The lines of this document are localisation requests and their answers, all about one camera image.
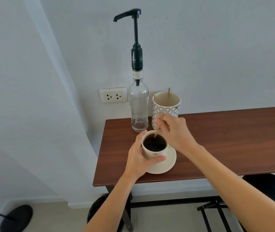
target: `black trash can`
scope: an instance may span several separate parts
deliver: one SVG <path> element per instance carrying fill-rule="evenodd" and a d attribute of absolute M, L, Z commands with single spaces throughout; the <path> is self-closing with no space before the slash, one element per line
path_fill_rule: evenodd
<path fill-rule="evenodd" d="M 100 198 L 98 198 L 90 207 L 89 209 L 89 213 L 87 216 L 87 223 L 90 221 L 90 219 L 95 215 L 95 213 L 99 210 L 99 208 L 101 207 L 101 205 L 105 202 L 105 200 L 107 199 L 107 197 L 109 196 L 109 194 L 105 194 L 102 195 Z M 124 228 L 124 221 L 121 219 L 117 232 L 121 232 L 122 229 Z"/>

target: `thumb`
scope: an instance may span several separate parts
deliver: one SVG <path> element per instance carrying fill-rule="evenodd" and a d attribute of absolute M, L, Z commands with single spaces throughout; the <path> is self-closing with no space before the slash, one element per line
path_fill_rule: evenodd
<path fill-rule="evenodd" d="M 156 118 L 155 123 L 161 129 L 163 135 L 165 135 L 169 132 L 169 127 L 165 121 Z"/>
<path fill-rule="evenodd" d="M 156 156 L 150 160 L 147 161 L 147 164 L 149 167 L 155 165 L 155 164 L 158 164 L 162 161 L 166 160 L 166 157 L 165 156 Z"/>

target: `saucer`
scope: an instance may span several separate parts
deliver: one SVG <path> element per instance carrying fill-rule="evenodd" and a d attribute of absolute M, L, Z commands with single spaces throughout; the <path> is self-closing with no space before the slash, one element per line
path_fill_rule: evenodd
<path fill-rule="evenodd" d="M 174 166 L 174 164 L 176 162 L 175 149 L 172 148 L 171 146 L 169 146 L 167 148 L 167 152 L 166 152 L 165 156 L 166 156 L 165 161 L 155 164 L 150 169 L 148 169 L 147 172 L 151 173 L 151 174 L 161 174 L 161 173 L 165 173 L 165 172 L 169 171 Z"/>

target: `round black base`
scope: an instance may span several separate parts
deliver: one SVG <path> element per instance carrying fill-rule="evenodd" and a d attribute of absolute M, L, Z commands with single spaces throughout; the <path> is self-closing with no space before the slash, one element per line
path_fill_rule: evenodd
<path fill-rule="evenodd" d="M 15 218 L 15 221 L 4 219 L 0 225 L 0 232 L 22 232 L 32 218 L 32 207 L 22 205 L 13 209 L 8 216 Z"/>

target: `wall socket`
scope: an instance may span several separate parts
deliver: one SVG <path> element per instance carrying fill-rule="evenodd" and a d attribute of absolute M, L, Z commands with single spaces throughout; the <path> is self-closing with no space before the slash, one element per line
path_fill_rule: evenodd
<path fill-rule="evenodd" d="M 99 89 L 99 95 L 102 103 L 121 103 L 128 101 L 127 88 L 108 88 Z"/>

